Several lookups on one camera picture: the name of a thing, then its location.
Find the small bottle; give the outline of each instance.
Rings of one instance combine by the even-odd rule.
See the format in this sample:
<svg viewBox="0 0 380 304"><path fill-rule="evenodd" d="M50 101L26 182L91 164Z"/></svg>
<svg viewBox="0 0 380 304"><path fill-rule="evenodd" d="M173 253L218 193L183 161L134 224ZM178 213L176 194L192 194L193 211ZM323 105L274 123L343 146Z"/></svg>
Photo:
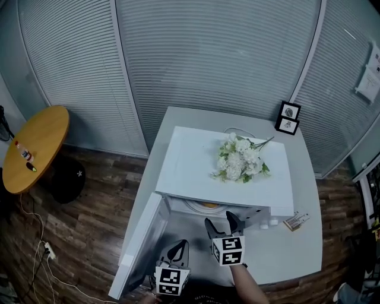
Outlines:
<svg viewBox="0 0 380 304"><path fill-rule="evenodd" d="M278 218L275 216L272 216L271 219L269 220L269 225L270 226L278 226Z"/></svg>
<svg viewBox="0 0 380 304"><path fill-rule="evenodd" d="M269 229L268 220L262 220L259 225L261 230Z"/></svg>
<svg viewBox="0 0 380 304"><path fill-rule="evenodd" d="M22 157L24 157L29 163L31 163L34 159L33 155L30 154L30 152L23 146L21 145L18 141L14 143L18 150L20 151L20 154Z"/></svg>

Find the orange object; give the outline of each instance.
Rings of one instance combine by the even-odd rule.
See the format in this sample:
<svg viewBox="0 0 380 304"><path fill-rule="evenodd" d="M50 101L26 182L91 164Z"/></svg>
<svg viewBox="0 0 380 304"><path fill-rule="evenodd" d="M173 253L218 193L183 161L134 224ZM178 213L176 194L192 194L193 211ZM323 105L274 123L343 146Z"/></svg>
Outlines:
<svg viewBox="0 0 380 304"><path fill-rule="evenodd" d="M202 205L208 208L216 208L219 206L218 204L214 204L212 202L203 202Z"/></svg>
<svg viewBox="0 0 380 304"><path fill-rule="evenodd" d="M69 127L69 113L63 106L48 107L34 115L16 134L8 147L2 179L5 188L19 194L32 187L50 166L65 140ZM37 172L26 167L15 142L19 141L33 155Z"/></svg>

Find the black picture frame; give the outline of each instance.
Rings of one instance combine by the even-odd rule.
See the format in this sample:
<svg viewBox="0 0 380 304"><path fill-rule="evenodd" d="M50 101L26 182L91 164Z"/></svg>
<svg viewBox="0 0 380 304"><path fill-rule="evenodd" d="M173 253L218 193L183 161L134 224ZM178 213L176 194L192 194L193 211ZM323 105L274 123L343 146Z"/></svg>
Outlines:
<svg viewBox="0 0 380 304"><path fill-rule="evenodd" d="M283 119L286 120L286 121L291 121L291 122L296 123L296 127L294 128L294 131L293 131L293 132L291 132L291 131L287 131L286 129L281 128L281 123L282 123ZM299 121L298 121L298 120L296 120L296 119L292 119L292 118L288 118L288 117L284 117L284 116L279 115L278 118L277 118L277 122L275 123L274 128L275 128L278 132L282 132L282 133L287 133L287 134L290 134L290 135L294 135L294 134L297 132L298 126L299 126Z"/></svg>
<svg viewBox="0 0 380 304"><path fill-rule="evenodd" d="M296 116L288 116L288 115L283 115L283 111L284 111L284 107L285 106L288 106L288 107L296 107L298 109L297 111L297 114ZM283 100L282 104L281 104L281 108L280 108L280 113L278 114L279 116L282 116L282 117L288 117L288 118L292 118L292 119L297 119L298 118L298 115L299 115L299 112L301 111L301 106L299 104L296 104L296 103L290 103L290 102L285 102Z"/></svg>

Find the window blind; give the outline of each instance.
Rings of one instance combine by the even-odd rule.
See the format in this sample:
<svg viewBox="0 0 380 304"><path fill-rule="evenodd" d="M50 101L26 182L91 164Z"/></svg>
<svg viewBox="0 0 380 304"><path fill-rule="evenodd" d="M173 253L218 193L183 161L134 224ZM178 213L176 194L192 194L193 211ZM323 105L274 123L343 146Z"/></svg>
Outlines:
<svg viewBox="0 0 380 304"><path fill-rule="evenodd" d="M327 1L316 51L295 103L315 173L327 174L364 136L380 112L354 93L380 42L380 15L369 1Z"/></svg>
<svg viewBox="0 0 380 304"><path fill-rule="evenodd" d="M305 63L320 0L116 0L148 146L168 106L275 120Z"/></svg>
<svg viewBox="0 0 380 304"><path fill-rule="evenodd" d="M70 111L69 143L147 155L122 73L109 0L19 0L32 66L52 105Z"/></svg>

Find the bottle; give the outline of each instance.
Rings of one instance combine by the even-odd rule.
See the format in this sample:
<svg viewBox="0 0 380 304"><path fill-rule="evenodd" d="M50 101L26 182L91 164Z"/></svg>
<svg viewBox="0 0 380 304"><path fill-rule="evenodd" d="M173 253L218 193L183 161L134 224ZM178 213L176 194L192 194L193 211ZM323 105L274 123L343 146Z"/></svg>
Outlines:
<svg viewBox="0 0 380 304"><path fill-rule="evenodd" d="M23 146L21 145L18 141L14 143L18 150L20 151L20 154L22 157L24 157L29 163L31 163L34 159L33 155L30 154L30 152Z"/></svg>
<svg viewBox="0 0 380 304"><path fill-rule="evenodd" d="M278 226L278 218L275 216L272 216L271 219L269 220L269 225L270 226Z"/></svg>

